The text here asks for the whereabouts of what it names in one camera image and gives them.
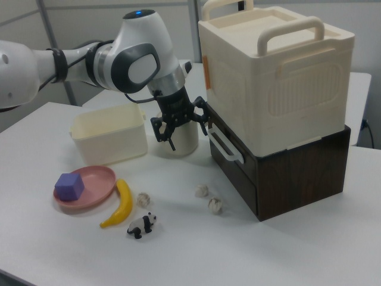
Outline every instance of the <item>pink plate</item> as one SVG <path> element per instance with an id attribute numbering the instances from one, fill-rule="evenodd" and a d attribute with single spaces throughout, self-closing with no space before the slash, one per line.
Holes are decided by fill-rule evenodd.
<path id="1" fill-rule="evenodd" d="M 113 170 L 105 166 L 88 166 L 72 173 L 81 175 L 85 189 L 76 201 L 61 201 L 55 189 L 53 196 L 56 202 L 70 209 L 84 209 L 94 206 L 106 199 L 114 189 L 116 175 Z"/>

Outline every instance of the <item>drawer handle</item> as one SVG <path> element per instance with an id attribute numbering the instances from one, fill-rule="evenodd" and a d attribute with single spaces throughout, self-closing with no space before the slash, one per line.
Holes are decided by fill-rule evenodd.
<path id="1" fill-rule="evenodd" d="M 228 153 L 226 153 L 226 151 L 224 150 L 224 148 L 222 148 L 222 146 L 220 145 L 220 143 L 218 143 L 218 141 L 215 139 L 215 137 L 213 137 L 213 134 L 216 134 L 221 140 L 222 142 L 224 142 L 224 144 L 226 145 L 226 147 L 229 149 L 230 152 L 233 153 L 233 155 L 229 155 Z M 235 161 L 235 160 L 238 160 L 240 161 L 242 164 L 244 163 L 244 160 L 243 160 L 243 156 L 242 154 L 237 150 L 237 148 L 229 141 L 229 139 L 226 138 L 226 136 L 224 135 L 224 133 L 222 133 L 222 131 L 214 124 L 212 124 L 212 128 L 210 128 L 208 130 L 208 136 L 209 136 L 209 139 L 210 141 L 212 141 L 212 143 L 217 147 L 217 149 L 219 150 L 219 152 L 221 152 L 222 156 L 224 156 L 224 158 L 227 160 L 227 161 Z"/>

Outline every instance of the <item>orange label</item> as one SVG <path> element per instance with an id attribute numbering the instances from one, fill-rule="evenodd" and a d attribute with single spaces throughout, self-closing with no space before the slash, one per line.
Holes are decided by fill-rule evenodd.
<path id="1" fill-rule="evenodd" d="M 204 77 L 205 77 L 205 87 L 210 89 L 210 79 L 209 79 L 209 65 L 207 56 L 202 57 L 202 65 L 204 66 Z"/>

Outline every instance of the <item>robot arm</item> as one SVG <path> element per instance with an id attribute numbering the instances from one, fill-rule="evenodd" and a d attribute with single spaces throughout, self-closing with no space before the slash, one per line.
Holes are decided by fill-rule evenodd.
<path id="1" fill-rule="evenodd" d="M 123 17 L 114 41 L 95 42 L 79 49 L 35 51 L 0 41 L 0 108 L 9 110 L 31 101 L 48 82 L 80 80 L 132 94 L 147 86 L 163 114 L 151 119 L 157 140 L 171 141 L 174 129 L 191 120 L 206 134 L 208 113 L 199 97 L 191 103 L 185 89 L 185 72 L 161 17 L 154 10 L 139 10 Z M 195 107 L 204 114 L 197 115 Z M 162 122 L 164 133 L 159 132 Z"/>

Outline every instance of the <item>plastic storage box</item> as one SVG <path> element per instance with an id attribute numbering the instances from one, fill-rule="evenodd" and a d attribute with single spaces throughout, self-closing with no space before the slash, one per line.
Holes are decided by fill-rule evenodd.
<path id="1" fill-rule="evenodd" d="M 354 34 L 271 7 L 199 22 L 208 104 L 255 156 L 344 130 Z"/>
<path id="2" fill-rule="evenodd" d="M 80 114 L 70 134 L 87 165 L 127 160 L 148 150 L 144 115 L 135 103 Z"/>

